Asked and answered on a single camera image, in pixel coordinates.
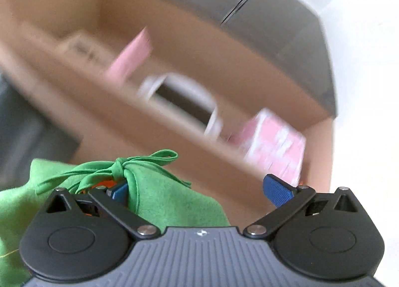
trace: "cardboard box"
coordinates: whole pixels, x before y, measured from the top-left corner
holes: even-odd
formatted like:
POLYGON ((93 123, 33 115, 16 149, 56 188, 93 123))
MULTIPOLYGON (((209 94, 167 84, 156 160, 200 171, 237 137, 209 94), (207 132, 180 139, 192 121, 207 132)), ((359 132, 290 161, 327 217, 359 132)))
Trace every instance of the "cardboard box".
MULTIPOLYGON (((215 197, 234 225, 245 227, 273 209, 262 192, 264 174, 246 164, 237 151, 180 126, 135 96, 147 75, 179 72, 204 85, 218 100, 223 122, 228 124, 225 136, 264 107, 302 132, 307 145, 301 181, 321 192, 329 190, 333 122, 329 113, 282 70, 218 25, 170 0, 5 1, 0 40, 28 66, 23 69, 27 76, 45 84, 45 94, 30 88, 30 98, 43 112, 83 136, 86 152, 74 162, 85 161, 85 155, 94 150, 97 158, 127 156, 95 143, 91 133, 98 126, 131 146, 121 153, 176 150, 180 157, 170 170, 192 181, 197 191, 215 197), (51 40, 37 40, 21 26, 26 20, 51 40), (120 52, 145 26, 154 53, 122 90, 56 49, 65 36, 84 29, 120 52), (86 116, 94 119, 92 130, 83 130, 86 116)), ((0 64, 6 66, 5 72, 14 72, 1 54, 0 64)), ((14 79, 23 86, 23 76, 14 79)))

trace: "white floor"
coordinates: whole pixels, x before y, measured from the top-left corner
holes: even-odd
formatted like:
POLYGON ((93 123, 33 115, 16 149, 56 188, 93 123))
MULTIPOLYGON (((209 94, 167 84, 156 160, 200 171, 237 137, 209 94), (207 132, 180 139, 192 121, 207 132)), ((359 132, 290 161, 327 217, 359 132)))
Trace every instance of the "white floor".
POLYGON ((354 191, 385 241, 375 277, 399 286, 399 0, 302 0, 322 20, 336 82, 331 190, 354 191))

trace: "green bow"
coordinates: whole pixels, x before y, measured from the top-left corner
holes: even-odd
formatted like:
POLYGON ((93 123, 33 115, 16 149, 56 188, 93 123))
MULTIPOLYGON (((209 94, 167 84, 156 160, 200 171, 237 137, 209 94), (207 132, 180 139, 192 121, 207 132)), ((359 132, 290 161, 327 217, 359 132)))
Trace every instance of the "green bow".
POLYGON ((66 179, 74 175, 84 175, 84 177, 74 183, 68 188, 70 193, 80 193, 81 191, 90 188, 104 180, 113 179, 120 182, 124 179, 127 180, 129 186, 129 195, 134 200, 135 207, 132 209, 134 212, 138 209, 138 186, 135 176, 135 167, 144 166, 148 168, 156 167, 166 177, 181 183, 182 185, 190 188, 191 182, 180 180, 173 174, 169 173, 162 166, 168 165, 178 158, 178 154, 170 149, 162 149, 150 156, 133 156, 128 158, 119 157, 113 161, 92 161, 86 162, 76 166, 73 170, 55 175, 47 180, 39 183, 36 186, 35 192, 41 195, 48 191, 53 190, 63 183, 66 179))

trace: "yellow string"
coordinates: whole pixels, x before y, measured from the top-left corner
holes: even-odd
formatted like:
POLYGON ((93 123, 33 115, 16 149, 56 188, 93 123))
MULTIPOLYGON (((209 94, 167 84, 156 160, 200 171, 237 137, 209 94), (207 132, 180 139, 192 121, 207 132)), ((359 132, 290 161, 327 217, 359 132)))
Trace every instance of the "yellow string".
POLYGON ((9 256, 10 254, 13 254, 14 252, 17 252, 19 249, 17 249, 17 250, 14 250, 14 251, 11 251, 11 252, 8 252, 7 254, 5 254, 4 256, 0 256, 0 259, 1 258, 5 258, 6 256, 9 256))

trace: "gray gripper base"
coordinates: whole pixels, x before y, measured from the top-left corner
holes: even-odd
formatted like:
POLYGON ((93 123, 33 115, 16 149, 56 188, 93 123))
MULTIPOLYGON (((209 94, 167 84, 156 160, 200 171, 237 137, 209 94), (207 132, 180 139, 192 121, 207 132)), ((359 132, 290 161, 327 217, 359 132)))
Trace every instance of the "gray gripper base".
POLYGON ((119 267, 99 278, 78 284, 54 284, 32 278, 25 286, 381 287, 382 285, 371 277, 343 283, 311 280, 280 263, 266 242, 243 237, 235 227, 170 227, 165 235, 158 239, 138 242, 119 267))

